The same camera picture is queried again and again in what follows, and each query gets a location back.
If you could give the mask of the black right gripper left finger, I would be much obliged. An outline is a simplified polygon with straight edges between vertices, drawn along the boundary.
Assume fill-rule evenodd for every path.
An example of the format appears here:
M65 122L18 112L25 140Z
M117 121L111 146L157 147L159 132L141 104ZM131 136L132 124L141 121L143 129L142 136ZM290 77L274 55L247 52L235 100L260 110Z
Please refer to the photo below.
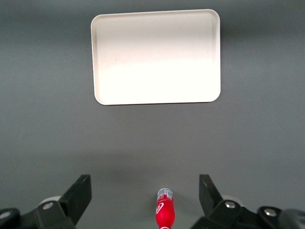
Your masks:
M74 229L92 199L91 176L81 175L61 196L43 200L32 211L0 210L2 229Z

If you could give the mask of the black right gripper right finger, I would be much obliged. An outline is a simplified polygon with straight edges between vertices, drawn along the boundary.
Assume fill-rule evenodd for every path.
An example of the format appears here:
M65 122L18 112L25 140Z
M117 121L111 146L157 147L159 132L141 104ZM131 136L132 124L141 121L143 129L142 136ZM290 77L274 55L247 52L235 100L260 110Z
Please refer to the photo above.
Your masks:
M303 229L305 212L262 206L256 213L223 198L208 174L199 175L199 201L204 213L193 229Z

